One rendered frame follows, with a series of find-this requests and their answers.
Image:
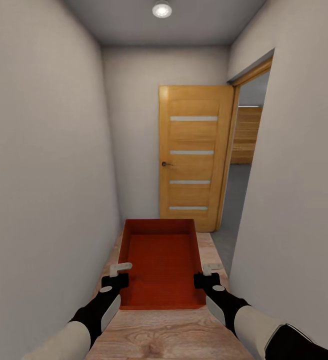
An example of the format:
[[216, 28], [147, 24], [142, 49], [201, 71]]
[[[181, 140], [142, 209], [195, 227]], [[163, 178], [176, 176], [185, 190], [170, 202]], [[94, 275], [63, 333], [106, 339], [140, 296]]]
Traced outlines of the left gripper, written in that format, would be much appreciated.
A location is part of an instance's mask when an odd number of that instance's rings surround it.
[[128, 273], [119, 273], [116, 277], [104, 276], [101, 279], [101, 286], [110, 283], [116, 282], [119, 285], [119, 289], [128, 288], [129, 287], [129, 274]]

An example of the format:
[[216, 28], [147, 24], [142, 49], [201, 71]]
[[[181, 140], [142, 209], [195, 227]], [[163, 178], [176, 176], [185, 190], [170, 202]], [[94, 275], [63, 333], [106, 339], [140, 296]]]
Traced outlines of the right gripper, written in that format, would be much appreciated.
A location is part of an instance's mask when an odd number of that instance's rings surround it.
[[220, 275], [217, 272], [213, 272], [211, 275], [204, 275], [199, 272], [199, 274], [194, 274], [194, 286], [196, 289], [204, 289], [208, 281], [215, 281], [220, 283]]

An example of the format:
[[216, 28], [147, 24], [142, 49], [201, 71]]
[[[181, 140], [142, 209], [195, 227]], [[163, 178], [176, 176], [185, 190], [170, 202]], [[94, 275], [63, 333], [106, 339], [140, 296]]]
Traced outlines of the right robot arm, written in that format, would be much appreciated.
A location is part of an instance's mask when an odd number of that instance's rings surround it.
[[194, 274], [196, 289], [204, 289], [208, 310], [253, 355], [255, 360], [328, 360], [328, 349], [291, 322], [271, 316], [229, 293], [220, 283], [221, 262], [204, 263]]

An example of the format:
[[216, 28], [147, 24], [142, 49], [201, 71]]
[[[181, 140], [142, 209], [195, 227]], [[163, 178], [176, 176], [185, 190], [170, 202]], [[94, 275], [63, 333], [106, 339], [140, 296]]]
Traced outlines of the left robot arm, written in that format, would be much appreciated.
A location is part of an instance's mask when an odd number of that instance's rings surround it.
[[112, 264], [110, 275], [101, 279], [95, 299], [81, 307], [73, 319], [42, 345], [20, 360], [84, 360], [121, 305], [120, 289], [129, 287], [131, 262]]

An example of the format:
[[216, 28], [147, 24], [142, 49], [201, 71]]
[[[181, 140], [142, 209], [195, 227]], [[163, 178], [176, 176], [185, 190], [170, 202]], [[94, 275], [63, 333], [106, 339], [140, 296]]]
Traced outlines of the storage box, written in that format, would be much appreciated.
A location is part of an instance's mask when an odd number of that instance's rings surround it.
[[199, 310], [207, 305], [194, 274], [203, 273], [194, 219], [127, 219], [118, 264], [132, 263], [121, 311]]

